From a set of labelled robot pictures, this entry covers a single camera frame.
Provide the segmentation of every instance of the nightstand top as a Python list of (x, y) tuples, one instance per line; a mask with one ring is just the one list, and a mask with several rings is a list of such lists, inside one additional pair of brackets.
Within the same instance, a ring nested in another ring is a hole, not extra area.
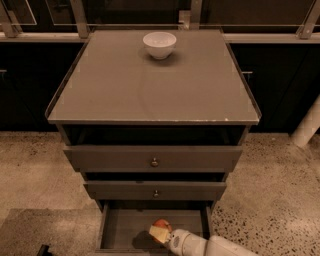
[(150, 31), (96, 31), (54, 106), (54, 124), (213, 124), (259, 122), (218, 30), (179, 31), (174, 52), (155, 60)]

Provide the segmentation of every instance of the drawer knob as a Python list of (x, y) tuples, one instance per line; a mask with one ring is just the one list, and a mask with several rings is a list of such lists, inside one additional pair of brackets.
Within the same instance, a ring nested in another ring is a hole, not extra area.
[(154, 197), (154, 198), (158, 198), (158, 197), (159, 197), (159, 191), (158, 191), (158, 190), (155, 190), (155, 191), (153, 192), (153, 197)]
[(152, 167), (158, 167), (158, 165), (159, 165), (158, 159), (154, 157), (154, 158), (152, 159), (150, 165), (151, 165)]

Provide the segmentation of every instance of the speckled floor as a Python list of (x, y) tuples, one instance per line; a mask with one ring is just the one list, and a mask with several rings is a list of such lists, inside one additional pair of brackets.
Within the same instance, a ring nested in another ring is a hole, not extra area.
[[(57, 133), (0, 132), (0, 255), (93, 252), (101, 213)], [(320, 136), (249, 134), (212, 215), (214, 232), (260, 255), (320, 255)]]

